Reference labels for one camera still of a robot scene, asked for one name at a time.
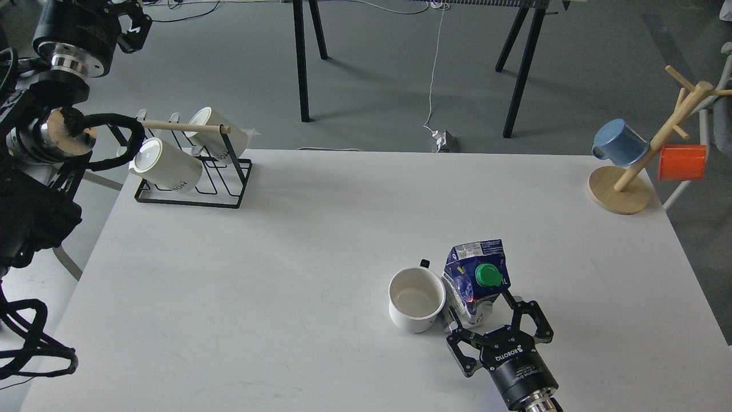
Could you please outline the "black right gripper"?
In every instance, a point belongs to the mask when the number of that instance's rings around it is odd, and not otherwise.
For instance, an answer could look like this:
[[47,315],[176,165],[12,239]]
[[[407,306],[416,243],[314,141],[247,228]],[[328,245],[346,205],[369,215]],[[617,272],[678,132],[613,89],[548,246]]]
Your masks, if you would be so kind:
[[[474,339],[476,334],[463,326],[455,308],[445,307],[448,349],[466,378],[483,368],[488,370],[507,409],[557,410],[559,402],[554,394],[559,384],[534,343],[551,343],[554,331],[538,302],[517,299],[508,289],[501,295],[512,310],[511,323],[484,334],[483,346]],[[534,322],[534,336],[520,331],[524,315]]]

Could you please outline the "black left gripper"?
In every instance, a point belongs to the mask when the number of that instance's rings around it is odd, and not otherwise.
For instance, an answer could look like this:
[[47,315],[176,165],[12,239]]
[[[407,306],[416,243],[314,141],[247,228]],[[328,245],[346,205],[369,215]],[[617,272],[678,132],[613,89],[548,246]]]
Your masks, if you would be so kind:
[[[108,15],[127,15],[130,28],[121,33],[118,19]],[[125,54],[138,52],[151,28],[152,19],[143,12],[141,1],[47,1],[34,32],[33,49],[47,60],[65,47],[81,50],[88,76],[102,77],[112,67],[117,44]]]

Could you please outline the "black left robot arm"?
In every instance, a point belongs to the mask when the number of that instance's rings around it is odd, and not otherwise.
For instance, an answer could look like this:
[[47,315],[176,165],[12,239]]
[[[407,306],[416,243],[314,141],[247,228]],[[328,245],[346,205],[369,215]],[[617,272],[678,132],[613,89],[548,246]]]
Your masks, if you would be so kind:
[[75,195],[87,173],[128,164],[141,149],[140,121],[77,105],[115,50],[143,49],[151,26],[141,1],[47,1],[36,57],[2,50],[2,276],[62,246],[82,220]]

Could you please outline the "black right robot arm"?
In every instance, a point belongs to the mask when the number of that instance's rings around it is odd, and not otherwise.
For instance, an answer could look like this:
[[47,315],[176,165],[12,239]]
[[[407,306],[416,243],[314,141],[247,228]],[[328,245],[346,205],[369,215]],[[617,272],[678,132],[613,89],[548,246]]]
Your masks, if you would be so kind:
[[516,300],[502,293],[512,320],[494,331],[478,334],[466,328],[456,310],[447,307],[446,342],[461,373],[470,378],[486,369],[510,411],[561,411],[554,398],[559,384],[536,349],[550,343],[554,331],[538,302]]

